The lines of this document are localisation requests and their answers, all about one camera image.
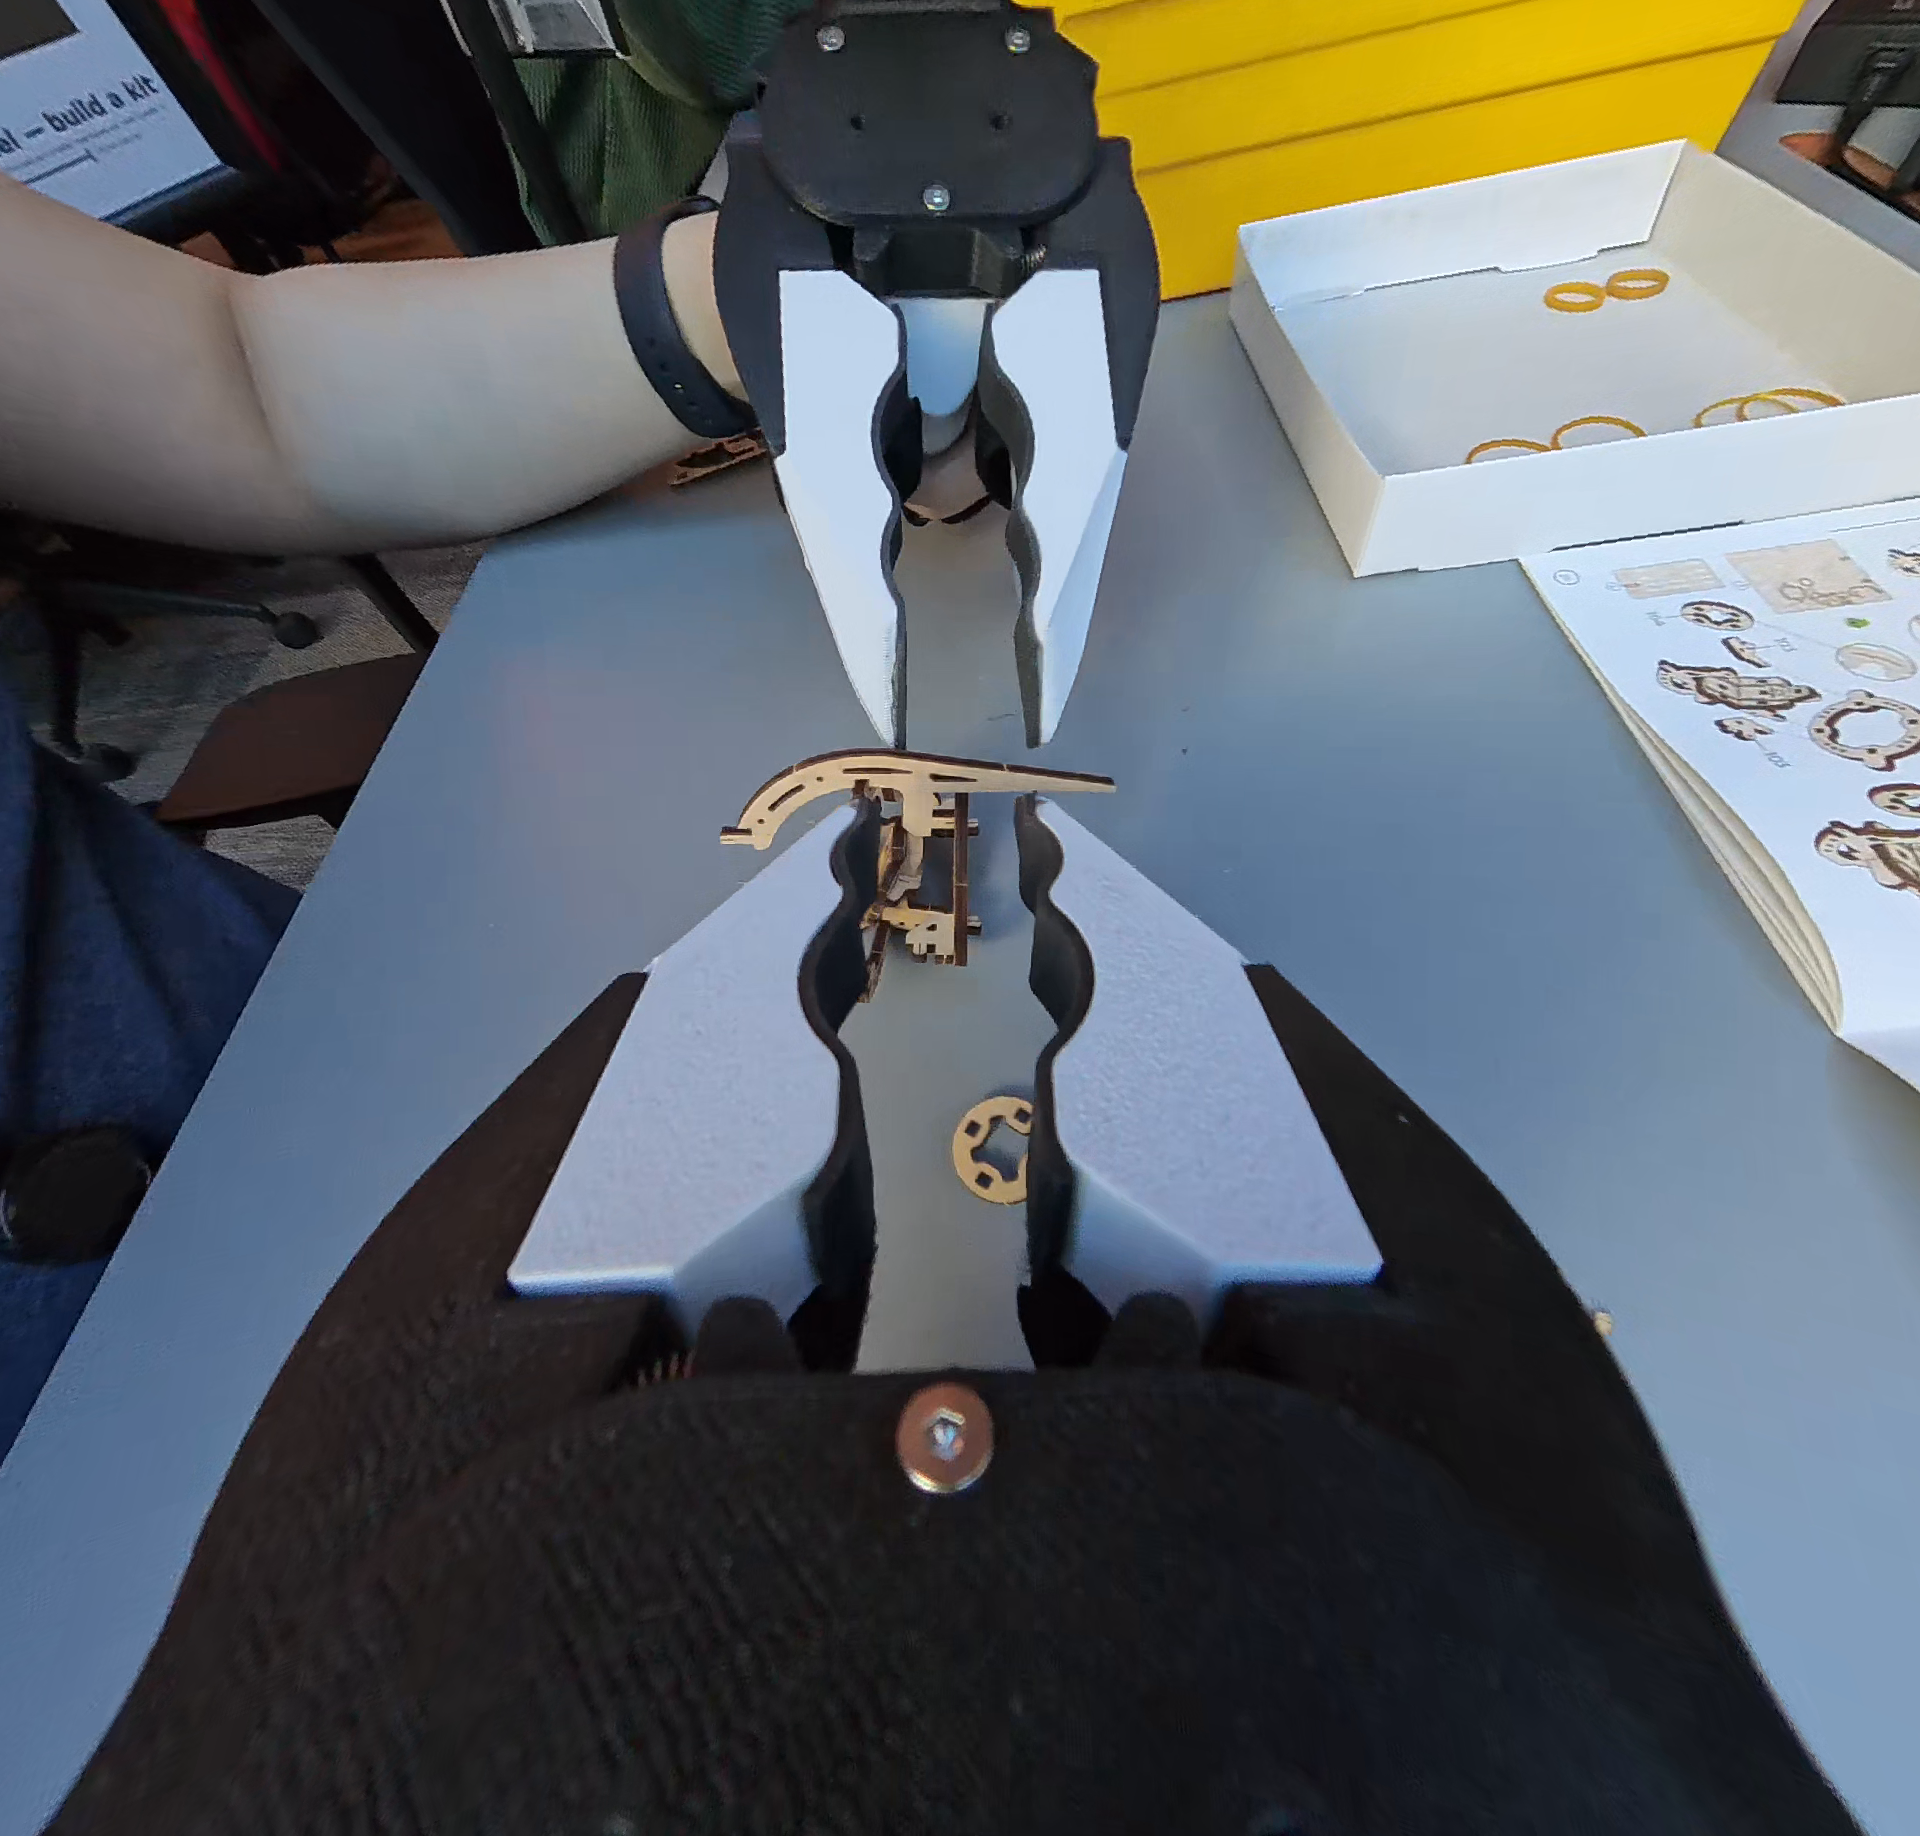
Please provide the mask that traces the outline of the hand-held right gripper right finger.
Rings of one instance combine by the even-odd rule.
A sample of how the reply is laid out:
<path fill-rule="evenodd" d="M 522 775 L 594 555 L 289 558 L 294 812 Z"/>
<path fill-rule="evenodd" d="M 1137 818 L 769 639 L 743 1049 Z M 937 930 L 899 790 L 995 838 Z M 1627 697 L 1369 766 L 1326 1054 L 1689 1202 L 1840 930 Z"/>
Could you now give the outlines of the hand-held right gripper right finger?
<path fill-rule="evenodd" d="M 1137 1295 L 1209 1332 L 1241 1286 L 1365 1286 L 1380 1245 L 1238 948 L 1057 800 L 1018 800 L 1028 986 L 1054 1022 L 1026 1142 L 1033 1366 Z"/>

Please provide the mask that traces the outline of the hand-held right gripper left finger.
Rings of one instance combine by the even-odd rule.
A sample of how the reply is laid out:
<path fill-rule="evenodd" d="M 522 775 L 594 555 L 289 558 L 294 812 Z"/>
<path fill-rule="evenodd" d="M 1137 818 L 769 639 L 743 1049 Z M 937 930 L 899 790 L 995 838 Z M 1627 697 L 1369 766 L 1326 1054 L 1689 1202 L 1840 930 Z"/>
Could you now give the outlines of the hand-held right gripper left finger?
<path fill-rule="evenodd" d="M 757 1298 L 809 1368 L 852 1370 L 877 1210 L 843 1030 L 880 835 L 877 797 L 855 797 L 648 966 L 508 1267 L 516 1295 L 657 1295 L 689 1336 Z"/>

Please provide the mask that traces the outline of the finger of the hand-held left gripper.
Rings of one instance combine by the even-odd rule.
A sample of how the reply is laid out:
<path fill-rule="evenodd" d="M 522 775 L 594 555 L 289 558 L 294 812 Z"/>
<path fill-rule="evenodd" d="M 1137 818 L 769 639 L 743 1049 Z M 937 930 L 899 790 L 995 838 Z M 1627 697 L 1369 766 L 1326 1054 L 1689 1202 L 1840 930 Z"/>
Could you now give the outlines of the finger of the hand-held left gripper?
<path fill-rule="evenodd" d="M 1015 646 L 1026 744 L 1041 748 L 1079 679 L 1129 460 L 1095 268 L 1044 268 L 989 316 L 980 417 L 1010 457 Z"/>
<path fill-rule="evenodd" d="M 884 435 L 907 416 L 905 370 L 892 303 L 832 268 L 781 271 L 781 499 L 847 678 L 890 745 L 905 744 L 907 662 Z"/>

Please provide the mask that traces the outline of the curved wooden model assembly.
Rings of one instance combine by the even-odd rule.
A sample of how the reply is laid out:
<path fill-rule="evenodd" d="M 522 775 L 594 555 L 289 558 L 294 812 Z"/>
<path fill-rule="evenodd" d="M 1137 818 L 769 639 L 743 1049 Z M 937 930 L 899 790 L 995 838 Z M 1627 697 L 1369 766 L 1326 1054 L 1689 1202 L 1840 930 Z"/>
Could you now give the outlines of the curved wooden model assembly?
<path fill-rule="evenodd" d="M 1103 773 L 989 762 L 909 748 L 862 748 L 804 757 L 769 777 L 722 829 L 725 843 L 767 851 L 807 804 L 852 793 L 880 804 L 877 897 L 862 915 L 872 931 L 860 1002 L 875 999 L 899 934 L 920 962 L 966 966 L 982 931 L 973 912 L 970 842 L 980 824 L 973 795 L 1109 793 Z"/>

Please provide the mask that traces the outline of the person's left forearm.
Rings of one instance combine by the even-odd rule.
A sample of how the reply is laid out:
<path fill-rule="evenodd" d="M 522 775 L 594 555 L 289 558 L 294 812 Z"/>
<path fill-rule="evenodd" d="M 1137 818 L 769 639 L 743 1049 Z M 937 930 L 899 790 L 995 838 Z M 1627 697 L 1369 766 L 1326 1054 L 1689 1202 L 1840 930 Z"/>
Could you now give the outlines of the person's left forearm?
<path fill-rule="evenodd" d="M 667 230 L 667 284 L 744 399 L 714 225 Z M 705 440 L 635 358 L 612 247 L 250 275 L 6 178 L 4 507 L 301 555 L 461 544 L 592 502 Z"/>

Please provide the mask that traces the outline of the model instruction booklet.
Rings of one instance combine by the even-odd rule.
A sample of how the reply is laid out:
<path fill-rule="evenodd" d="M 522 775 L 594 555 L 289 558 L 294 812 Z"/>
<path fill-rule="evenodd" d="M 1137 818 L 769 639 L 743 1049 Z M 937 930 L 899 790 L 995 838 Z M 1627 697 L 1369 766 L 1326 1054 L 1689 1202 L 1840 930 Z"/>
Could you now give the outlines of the model instruction booklet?
<path fill-rule="evenodd" d="M 1835 1035 L 1916 1085 L 1916 499 L 1521 565 Z"/>

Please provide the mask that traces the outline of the black wristband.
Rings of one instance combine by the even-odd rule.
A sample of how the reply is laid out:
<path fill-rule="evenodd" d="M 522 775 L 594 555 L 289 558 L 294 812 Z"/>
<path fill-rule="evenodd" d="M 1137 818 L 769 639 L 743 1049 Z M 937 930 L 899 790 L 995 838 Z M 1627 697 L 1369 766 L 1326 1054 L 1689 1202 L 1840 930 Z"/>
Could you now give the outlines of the black wristband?
<path fill-rule="evenodd" d="M 695 351 L 669 294 L 667 232 L 687 218 L 717 209 L 719 201 L 706 194 L 687 196 L 625 228 L 612 247 L 618 318 L 636 364 L 667 411 L 702 440 L 758 430 L 755 408 L 728 393 Z"/>

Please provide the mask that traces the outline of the round wooden gear part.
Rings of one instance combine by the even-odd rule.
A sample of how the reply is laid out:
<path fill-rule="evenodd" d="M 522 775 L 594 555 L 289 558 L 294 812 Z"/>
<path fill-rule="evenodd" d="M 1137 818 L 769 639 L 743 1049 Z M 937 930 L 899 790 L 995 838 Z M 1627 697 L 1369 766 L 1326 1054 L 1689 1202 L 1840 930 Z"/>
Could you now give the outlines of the round wooden gear part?
<path fill-rule="evenodd" d="M 1020 1206 L 1028 1200 L 1028 1149 L 1034 1106 L 1020 1093 L 989 1095 L 952 1131 L 952 1168 L 977 1200 Z"/>

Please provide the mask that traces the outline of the white cardboard box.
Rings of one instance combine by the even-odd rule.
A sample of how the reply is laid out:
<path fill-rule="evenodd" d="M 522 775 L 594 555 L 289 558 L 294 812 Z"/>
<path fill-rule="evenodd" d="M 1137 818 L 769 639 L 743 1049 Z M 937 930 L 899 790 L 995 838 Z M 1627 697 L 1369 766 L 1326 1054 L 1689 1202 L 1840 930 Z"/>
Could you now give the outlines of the white cardboard box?
<path fill-rule="evenodd" d="M 1465 465 L 1530 294 L 1644 263 L 1846 404 Z M 1689 141 L 1249 222 L 1230 313 L 1356 576 L 1916 495 L 1916 268 Z"/>

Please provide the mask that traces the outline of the stack of yellow plastic bins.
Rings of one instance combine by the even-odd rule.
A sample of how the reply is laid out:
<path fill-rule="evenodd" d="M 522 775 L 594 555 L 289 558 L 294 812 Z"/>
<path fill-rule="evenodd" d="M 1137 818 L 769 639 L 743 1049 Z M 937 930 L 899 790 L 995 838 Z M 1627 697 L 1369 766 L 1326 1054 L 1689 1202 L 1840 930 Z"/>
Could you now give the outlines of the stack of yellow plastic bins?
<path fill-rule="evenodd" d="M 1618 148 L 1715 146 L 1807 0 L 1020 0 L 1098 66 L 1164 297 L 1244 223 Z"/>

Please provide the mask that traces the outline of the group of yellow rubber bands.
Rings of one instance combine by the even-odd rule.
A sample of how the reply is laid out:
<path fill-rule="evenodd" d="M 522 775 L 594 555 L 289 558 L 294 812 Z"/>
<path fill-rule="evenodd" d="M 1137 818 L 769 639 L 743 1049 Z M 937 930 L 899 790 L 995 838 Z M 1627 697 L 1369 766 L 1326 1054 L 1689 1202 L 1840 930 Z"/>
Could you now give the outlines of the group of yellow rubber bands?
<path fill-rule="evenodd" d="M 1467 467 L 1851 401 L 1827 380 L 1801 375 L 1780 344 L 1690 275 L 1656 263 L 1550 281 L 1530 294 L 1527 326 L 1489 349 L 1495 389 L 1477 393 L 1469 411 L 1522 427 L 1472 442 Z"/>

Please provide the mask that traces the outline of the black office chair base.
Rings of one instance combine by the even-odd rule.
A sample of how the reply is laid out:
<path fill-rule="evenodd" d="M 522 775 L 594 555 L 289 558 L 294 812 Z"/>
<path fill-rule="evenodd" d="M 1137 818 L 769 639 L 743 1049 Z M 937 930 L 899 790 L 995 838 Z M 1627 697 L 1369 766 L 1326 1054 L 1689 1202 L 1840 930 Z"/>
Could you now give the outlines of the black office chair base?
<path fill-rule="evenodd" d="M 321 627 L 306 613 L 260 600 L 231 600 L 192 590 L 137 582 L 123 573 L 99 532 L 59 528 L 41 518 L 4 511 L 3 572 L 45 637 L 50 674 L 48 745 L 99 784 L 121 782 L 134 756 L 111 744 L 81 737 L 84 637 L 109 648 L 132 641 L 131 613 L 168 613 L 262 623 L 287 649 L 311 648 Z"/>

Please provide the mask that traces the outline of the white printed sign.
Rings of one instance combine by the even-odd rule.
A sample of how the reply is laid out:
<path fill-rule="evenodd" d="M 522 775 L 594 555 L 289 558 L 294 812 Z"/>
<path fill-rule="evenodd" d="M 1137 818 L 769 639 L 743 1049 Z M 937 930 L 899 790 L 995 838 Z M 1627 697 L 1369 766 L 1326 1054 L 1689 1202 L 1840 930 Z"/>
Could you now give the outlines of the white printed sign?
<path fill-rule="evenodd" d="M 3 165 L 100 222 L 178 240 L 243 191 L 250 158 L 155 0 L 4 0 Z"/>

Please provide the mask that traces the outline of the black electronic device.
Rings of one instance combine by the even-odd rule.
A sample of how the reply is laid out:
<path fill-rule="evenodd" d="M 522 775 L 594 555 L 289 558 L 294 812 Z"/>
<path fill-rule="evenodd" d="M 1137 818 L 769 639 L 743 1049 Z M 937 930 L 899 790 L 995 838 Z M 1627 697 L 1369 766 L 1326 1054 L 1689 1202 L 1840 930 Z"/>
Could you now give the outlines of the black electronic device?
<path fill-rule="evenodd" d="M 1854 168 L 1846 150 L 1875 114 L 1918 107 L 1918 0 L 1832 0 L 1788 63 L 1776 99 L 1837 105 L 1822 165 L 1863 191 L 1916 212 L 1916 140 L 1885 182 Z"/>

